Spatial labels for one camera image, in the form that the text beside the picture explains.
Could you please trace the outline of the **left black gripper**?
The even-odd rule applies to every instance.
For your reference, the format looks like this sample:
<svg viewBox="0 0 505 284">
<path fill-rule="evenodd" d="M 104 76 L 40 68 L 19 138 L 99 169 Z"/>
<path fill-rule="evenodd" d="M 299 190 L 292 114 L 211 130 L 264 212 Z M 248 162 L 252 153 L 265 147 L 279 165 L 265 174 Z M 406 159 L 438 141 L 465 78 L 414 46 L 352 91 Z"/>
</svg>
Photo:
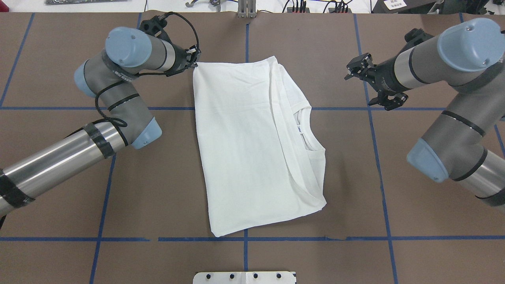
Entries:
<svg viewBox="0 0 505 284">
<path fill-rule="evenodd" d="M 173 66 L 166 70 L 166 77 L 180 74 L 197 66 L 197 46 L 191 46 L 189 49 L 182 49 L 179 46 L 173 46 L 173 48 L 175 60 Z"/>
</svg>

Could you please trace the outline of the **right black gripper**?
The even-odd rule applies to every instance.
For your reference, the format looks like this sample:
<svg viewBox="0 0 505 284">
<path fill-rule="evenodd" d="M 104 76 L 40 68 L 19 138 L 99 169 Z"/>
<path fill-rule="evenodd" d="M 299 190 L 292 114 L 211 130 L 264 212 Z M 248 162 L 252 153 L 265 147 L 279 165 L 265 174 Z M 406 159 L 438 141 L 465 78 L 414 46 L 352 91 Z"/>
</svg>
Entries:
<svg viewBox="0 0 505 284">
<path fill-rule="evenodd" d="M 391 88 L 393 79 L 391 69 L 394 59 L 386 60 L 380 64 L 374 64 L 370 53 L 356 56 L 346 65 L 347 74 L 344 80 L 353 77 L 362 81 L 370 81 L 368 84 L 377 92 L 377 97 L 370 99 L 369 106 L 379 105 L 386 111 L 403 106 L 409 96 L 405 93 L 396 93 Z"/>
</svg>

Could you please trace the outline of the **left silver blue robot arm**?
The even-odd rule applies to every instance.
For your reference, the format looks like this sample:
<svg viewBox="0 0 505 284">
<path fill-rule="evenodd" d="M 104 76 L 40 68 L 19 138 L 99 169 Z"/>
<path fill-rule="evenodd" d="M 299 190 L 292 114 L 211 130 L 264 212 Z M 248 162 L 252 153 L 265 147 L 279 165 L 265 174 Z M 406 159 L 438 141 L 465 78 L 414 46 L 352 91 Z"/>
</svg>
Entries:
<svg viewBox="0 0 505 284">
<path fill-rule="evenodd" d="M 193 68 L 200 41 L 183 49 L 163 28 L 117 27 L 103 50 L 74 73 L 76 86 L 94 99 L 100 118 L 63 140 L 1 170 L 1 216 L 25 207 L 62 182 L 126 147 L 140 149 L 162 130 L 133 85 L 141 76 L 173 76 Z"/>
</svg>

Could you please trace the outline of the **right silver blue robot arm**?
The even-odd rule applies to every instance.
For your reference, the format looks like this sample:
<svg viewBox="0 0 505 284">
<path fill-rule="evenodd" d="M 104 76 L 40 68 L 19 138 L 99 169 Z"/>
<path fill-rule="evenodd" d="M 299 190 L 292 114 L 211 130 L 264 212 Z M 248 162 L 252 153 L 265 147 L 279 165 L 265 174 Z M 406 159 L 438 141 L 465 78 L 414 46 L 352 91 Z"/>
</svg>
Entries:
<svg viewBox="0 0 505 284">
<path fill-rule="evenodd" d="M 413 29 L 391 59 L 369 53 L 351 59 L 345 79 L 377 93 L 368 101 L 386 111 L 401 107 L 409 90 L 446 82 L 457 94 L 408 153 L 407 161 L 435 182 L 450 179 L 489 207 L 504 211 L 505 162 L 481 144 L 504 120 L 504 34 L 489 18 L 474 18 L 437 36 Z"/>
</svg>

